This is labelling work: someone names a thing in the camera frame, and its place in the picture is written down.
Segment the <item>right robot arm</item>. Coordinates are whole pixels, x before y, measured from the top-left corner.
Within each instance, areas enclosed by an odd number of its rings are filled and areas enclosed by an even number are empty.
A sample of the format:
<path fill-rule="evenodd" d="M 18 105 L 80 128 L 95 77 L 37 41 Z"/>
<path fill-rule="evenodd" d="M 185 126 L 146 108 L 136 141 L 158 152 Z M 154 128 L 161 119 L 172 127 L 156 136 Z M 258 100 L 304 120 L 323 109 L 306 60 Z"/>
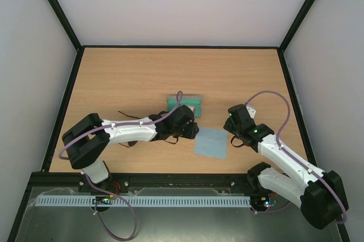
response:
<path fill-rule="evenodd" d="M 346 219 L 349 209 L 341 177 L 309 163 L 283 143 L 265 124 L 254 121 L 255 110 L 238 104 L 228 110 L 224 129 L 243 146 L 276 164 L 261 162 L 247 172 L 249 187 L 256 192 L 270 190 L 298 207 L 307 222 L 323 229 L 338 218 Z"/>

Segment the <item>black aluminium frame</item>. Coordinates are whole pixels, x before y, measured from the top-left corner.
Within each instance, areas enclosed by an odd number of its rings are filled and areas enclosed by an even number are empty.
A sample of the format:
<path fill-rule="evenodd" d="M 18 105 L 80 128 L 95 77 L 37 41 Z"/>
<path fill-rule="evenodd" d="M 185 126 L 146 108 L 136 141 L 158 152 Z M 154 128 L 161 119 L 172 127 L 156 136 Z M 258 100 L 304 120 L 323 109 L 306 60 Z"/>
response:
<path fill-rule="evenodd" d="M 41 171 L 33 172 L 31 173 L 30 179 L 28 181 L 26 190 L 24 192 L 22 201 L 20 203 L 18 212 L 16 214 L 13 226 L 11 228 L 9 237 L 7 241 L 15 241 L 16 238 L 19 235 L 20 225 L 23 221 L 24 214 L 26 211 L 26 204 L 28 204 L 28 200 L 30 199 L 31 190 L 34 187 L 41 187 L 41 185 L 44 185 L 44 187 L 55 187 L 56 185 L 61 185 L 61 187 L 68 187 L 71 185 L 75 185 L 76 182 L 76 175 L 77 174 L 71 174 L 71 173 L 56 173 L 56 174 L 50 174 L 49 169 L 51 165 L 51 158 L 53 158 L 53 155 L 55 153 L 55 147 L 56 147 L 56 136 L 58 137 L 60 134 L 61 124 L 64 121 L 66 109 L 68 107 L 71 93 L 76 81 L 77 73 L 81 64 L 81 59 L 84 54 L 84 51 L 86 48 L 210 48 L 210 49 L 273 49 L 276 50 L 278 53 L 280 65 L 283 71 L 283 75 L 286 81 L 288 93 L 293 105 L 293 111 L 295 112 L 295 117 L 297 119 L 297 124 L 299 127 L 299 131 L 301 134 L 301 138 L 303 140 L 303 145 L 305 148 L 306 155 L 308 156 L 308 162 L 312 162 L 314 165 L 317 164 L 315 155 L 311 146 L 311 142 L 309 140 L 308 132 L 306 129 L 306 126 L 304 124 L 303 120 L 303 114 L 301 109 L 299 109 L 299 102 L 298 102 L 298 96 L 296 94 L 296 90 L 293 90 L 293 80 L 290 74 L 290 71 L 288 70 L 287 61 L 284 57 L 284 52 L 288 48 L 288 45 L 292 41 L 293 37 L 295 36 L 296 32 L 300 28 L 302 22 L 304 21 L 304 18 L 307 16 L 309 10 L 313 6 L 315 0 L 305 0 L 302 7 L 300 8 L 297 16 L 295 17 L 293 23 L 291 24 L 287 34 L 285 35 L 281 45 L 279 47 L 264 47 L 264 46 L 147 46 L 147 45 L 110 45 L 110 46 L 104 46 L 104 45 L 81 45 L 78 38 L 76 37 L 76 34 L 69 23 L 69 20 L 67 19 L 63 9 L 61 8 L 58 0 L 47 0 L 49 4 L 51 5 L 53 12 L 56 14 L 58 20 L 60 21 L 61 25 L 63 26 L 66 34 L 68 35 L 69 39 L 71 40 L 73 46 L 76 49 L 76 57 L 72 66 L 71 74 L 69 76 L 67 86 L 65 89 L 65 93 L 63 95 L 63 99 L 60 105 L 59 112 L 57 114 L 57 119 L 55 122 L 55 126 L 53 127 L 53 131 L 51 134 L 51 139 L 49 141 L 47 151 L 45 153 L 45 157 L 43 159 Z M 147 179 L 156 179 L 159 177 L 170 177 L 174 178 L 175 176 L 177 178 L 187 178 L 187 176 L 191 176 L 192 179 L 197 179 L 199 177 L 196 174 L 175 174 L 173 176 L 172 174 L 129 174 L 129 176 L 135 175 L 136 177 L 140 177 L 143 181 L 146 181 Z"/>

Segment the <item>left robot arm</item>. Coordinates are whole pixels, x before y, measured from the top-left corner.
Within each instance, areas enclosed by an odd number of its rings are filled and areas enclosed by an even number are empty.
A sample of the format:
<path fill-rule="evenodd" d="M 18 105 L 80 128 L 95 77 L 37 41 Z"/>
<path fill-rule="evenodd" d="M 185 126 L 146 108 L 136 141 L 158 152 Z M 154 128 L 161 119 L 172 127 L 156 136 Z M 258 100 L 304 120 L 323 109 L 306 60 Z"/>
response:
<path fill-rule="evenodd" d="M 59 158 L 86 175 L 82 189 L 91 191 L 91 181 L 97 188 L 108 190 L 113 179 L 100 158 L 108 146 L 126 143 L 132 147 L 141 141 L 166 141 L 170 137 L 193 140 L 198 133 L 195 114 L 186 105 L 132 121 L 110 121 L 92 113 L 63 134 L 64 147 Z"/>

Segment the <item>black front mounting rail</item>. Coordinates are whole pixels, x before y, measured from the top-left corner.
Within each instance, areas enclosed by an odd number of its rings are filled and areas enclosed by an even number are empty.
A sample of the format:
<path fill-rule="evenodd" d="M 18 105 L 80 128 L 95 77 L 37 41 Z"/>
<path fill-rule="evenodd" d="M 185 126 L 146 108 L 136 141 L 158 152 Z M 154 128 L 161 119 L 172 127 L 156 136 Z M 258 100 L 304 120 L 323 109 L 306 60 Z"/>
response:
<path fill-rule="evenodd" d="M 143 188 L 212 188 L 217 191 L 248 196 L 268 193 L 259 176 L 267 175 L 274 181 L 285 179 L 285 174 L 272 173 L 272 168 L 249 170 L 247 174 L 132 174 L 112 173 L 93 188 L 82 174 L 44 173 L 31 174 L 27 189 L 34 187 L 74 187 L 77 192 L 103 194 L 104 191 L 127 194 Z"/>

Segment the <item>grey glasses case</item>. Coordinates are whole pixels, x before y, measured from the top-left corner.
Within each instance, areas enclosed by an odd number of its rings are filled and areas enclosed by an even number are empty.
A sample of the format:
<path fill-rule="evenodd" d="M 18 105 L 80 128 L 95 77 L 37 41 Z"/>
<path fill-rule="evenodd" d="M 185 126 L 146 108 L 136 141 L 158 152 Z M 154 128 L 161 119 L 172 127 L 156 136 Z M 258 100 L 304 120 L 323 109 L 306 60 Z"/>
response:
<path fill-rule="evenodd" d="M 176 95 L 167 95 L 167 111 L 171 111 L 173 107 L 177 103 Z M 202 96 L 200 95 L 183 95 L 183 98 L 180 102 L 181 105 L 192 105 L 196 107 L 196 116 L 197 118 L 201 117 L 202 110 L 201 110 L 201 104 L 202 104 Z"/>

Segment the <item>black round sunglasses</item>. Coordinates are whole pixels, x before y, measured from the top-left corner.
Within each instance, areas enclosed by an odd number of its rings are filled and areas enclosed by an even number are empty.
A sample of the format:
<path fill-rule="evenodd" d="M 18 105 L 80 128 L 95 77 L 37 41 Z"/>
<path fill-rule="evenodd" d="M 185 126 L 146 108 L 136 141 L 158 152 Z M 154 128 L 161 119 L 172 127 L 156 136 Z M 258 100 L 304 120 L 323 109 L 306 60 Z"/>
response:
<path fill-rule="evenodd" d="M 126 113 L 123 113 L 122 111 L 118 111 L 118 113 L 128 117 L 128 118 L 133 118 L 133 119 L 139 119 L 139 117 L 136 117 L 136 116 L 132 116 L 132 115 L 129 115 L 129 114 L 126 114 Z M 129 141 L 128 143 L 124 144 L 124 143 L 120 143 L 120 145 L 122 145 L 123 147 L 126 147 L 126 148 L 131 148 L 133 146 L 135 146 L 136 144 L 138 143 L 138 141 Z"/>

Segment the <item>light blue cleaning cloth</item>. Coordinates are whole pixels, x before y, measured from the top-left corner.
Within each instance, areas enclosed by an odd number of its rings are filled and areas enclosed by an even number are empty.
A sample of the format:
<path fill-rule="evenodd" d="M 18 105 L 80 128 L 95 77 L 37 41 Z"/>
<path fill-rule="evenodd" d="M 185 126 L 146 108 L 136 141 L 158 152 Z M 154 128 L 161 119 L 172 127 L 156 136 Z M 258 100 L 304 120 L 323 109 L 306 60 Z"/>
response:
<path fill-rule="evenodd" d="M 195 138 L 196 155 L 225 159 L 227 154 L 228 133 L 224 130 L 200 128 Z"/>

